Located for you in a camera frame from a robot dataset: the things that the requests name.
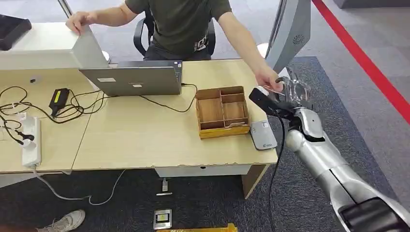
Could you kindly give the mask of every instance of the dark green t-shirt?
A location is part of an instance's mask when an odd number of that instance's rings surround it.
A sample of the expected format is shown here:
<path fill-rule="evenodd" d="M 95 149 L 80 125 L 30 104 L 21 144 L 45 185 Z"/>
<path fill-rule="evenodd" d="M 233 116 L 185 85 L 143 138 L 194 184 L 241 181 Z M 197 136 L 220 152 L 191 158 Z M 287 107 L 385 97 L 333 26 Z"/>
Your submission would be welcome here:
<path fill-rule="evenodd" d="M 155 19 L 154 44 L 187 55 L 206 48 L 208 23 L 231 11 L 229 0 L 125 0 L 136 14 L 147 7 Z"/>

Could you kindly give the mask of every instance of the pants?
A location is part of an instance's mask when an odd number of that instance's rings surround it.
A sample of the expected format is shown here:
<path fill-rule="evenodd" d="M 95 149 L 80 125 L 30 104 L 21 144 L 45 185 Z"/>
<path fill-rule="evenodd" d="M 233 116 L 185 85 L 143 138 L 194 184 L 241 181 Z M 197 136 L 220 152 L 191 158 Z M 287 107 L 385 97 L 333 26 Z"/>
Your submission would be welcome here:
<path fill-rule="evenodd" d="M 145 53 L 144 60 L 183 60 L 183 61 L 193 61 L 193 60 L 210 60 L 211 55 L 208 54 L 208 47 L 202 49 L 201 51 L 194 52 L 188 56 L 181 56 L 173 54 L 163 48 L 156 46 L 151 43 Z"/>

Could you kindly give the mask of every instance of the man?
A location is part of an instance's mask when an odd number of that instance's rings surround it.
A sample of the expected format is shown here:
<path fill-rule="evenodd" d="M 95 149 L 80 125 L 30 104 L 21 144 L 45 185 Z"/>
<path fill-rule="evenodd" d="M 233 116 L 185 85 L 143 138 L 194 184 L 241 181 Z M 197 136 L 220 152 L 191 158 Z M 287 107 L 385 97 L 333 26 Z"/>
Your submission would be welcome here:
<path fill-rule="evenodd" d="M 77 229 L 86 218 L 84 210 L 76 210 L 42 229 L 18 228 L 0 225 L 0 232 L 68 232 Z"/>
<path fill-rule="evenodd" d="M 208 22 L 215 18 L 257 83 L 281 91 L 282 85 L 275 83 L 278 75 L 259 54 L 251 33 L 236 19 L 228 0 L 125 0 L 119 7 L 77 12 L 66 25 L 77 34 L 81 34 L 83 25 L 122 26 L 147 7 L 155 19 L 155 32 L 144 60 L 210 59 L 206 33 Z"/>

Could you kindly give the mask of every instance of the silver laptop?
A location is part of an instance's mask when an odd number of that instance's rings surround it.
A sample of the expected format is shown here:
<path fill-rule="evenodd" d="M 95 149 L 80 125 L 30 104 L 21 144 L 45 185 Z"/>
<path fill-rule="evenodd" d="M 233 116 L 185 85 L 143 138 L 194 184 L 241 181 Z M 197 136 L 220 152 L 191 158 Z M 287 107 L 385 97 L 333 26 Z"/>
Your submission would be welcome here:
<path fill-rule="evenodd" d="M 132 61 L 80 72 L 108 96 L 181 93 L 181 61 Z"/>

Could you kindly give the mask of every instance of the man's hand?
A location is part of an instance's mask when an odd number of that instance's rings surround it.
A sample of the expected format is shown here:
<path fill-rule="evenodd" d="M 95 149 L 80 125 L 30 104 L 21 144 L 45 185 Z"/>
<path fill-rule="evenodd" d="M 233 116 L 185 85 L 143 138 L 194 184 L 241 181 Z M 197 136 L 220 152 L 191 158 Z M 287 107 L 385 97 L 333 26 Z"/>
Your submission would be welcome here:
<path fill-rule="evenodd" d="M 65 25 L 77 35 L 83 32 L 83 26 L 97 22 L 97 14 L 94 12 L 79 11 L 67 20 Z"/>
<path fill-rule="evenodd" d="M 278 74 L 266 64 L 255 71 L 255 77 L 260 86 L 268 86 L 277 92 L 283 90 L 283 84 L 276 83 L 276 79 L 279 78 Z"/>

